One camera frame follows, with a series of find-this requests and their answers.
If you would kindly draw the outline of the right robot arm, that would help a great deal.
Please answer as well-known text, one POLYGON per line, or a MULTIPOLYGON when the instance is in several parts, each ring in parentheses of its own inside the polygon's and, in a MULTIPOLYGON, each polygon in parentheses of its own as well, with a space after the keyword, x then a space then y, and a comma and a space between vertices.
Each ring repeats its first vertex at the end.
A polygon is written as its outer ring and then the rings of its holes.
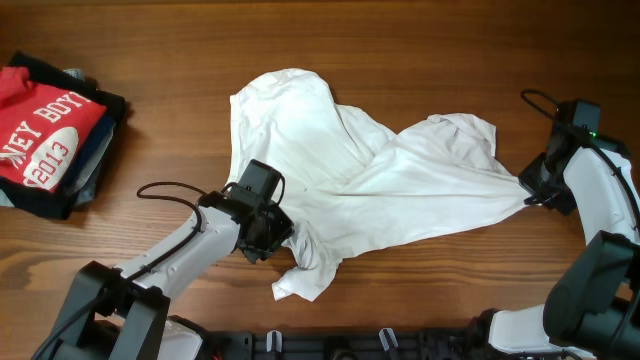
POLYGON ((544 152, 518 176, 528 205, 577 211, 586 247, 544 304, 494 311, 466 344, 468 359, 636 359, 639 356, 639 196, 626 146, 598 132, 601 109, 554 104, 544 152))

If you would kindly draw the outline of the white t-shirt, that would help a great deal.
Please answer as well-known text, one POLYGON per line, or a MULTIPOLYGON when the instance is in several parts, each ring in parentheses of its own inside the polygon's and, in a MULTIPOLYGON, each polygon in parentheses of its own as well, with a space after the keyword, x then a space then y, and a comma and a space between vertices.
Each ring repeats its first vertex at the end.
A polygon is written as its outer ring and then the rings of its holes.
POLYGON ((293 220, 295 264, 276 299, 313 301, 348 258, 503 221, 525 190, 496 158, 495 127, 435 114, 400 132, 334 100, 312 71, 263 74, 230 99, 231 165, 251 160, 284 176, 275 197, 293 220))

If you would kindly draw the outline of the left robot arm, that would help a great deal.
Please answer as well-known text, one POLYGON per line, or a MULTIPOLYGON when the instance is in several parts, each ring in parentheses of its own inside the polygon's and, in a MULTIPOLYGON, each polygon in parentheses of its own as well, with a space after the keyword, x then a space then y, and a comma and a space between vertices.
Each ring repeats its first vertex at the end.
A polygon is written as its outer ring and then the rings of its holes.
POLYGON ((188 202, 190 217, 151 249, 115 267, 82 267, 34 358, 196 358, 202 335, 185 326, 165 333, 171 302, 236 250, 256 263, 280 248, 293 233, 280 206, 285 186, 279 171, 253 159, 239 181, 188 202))

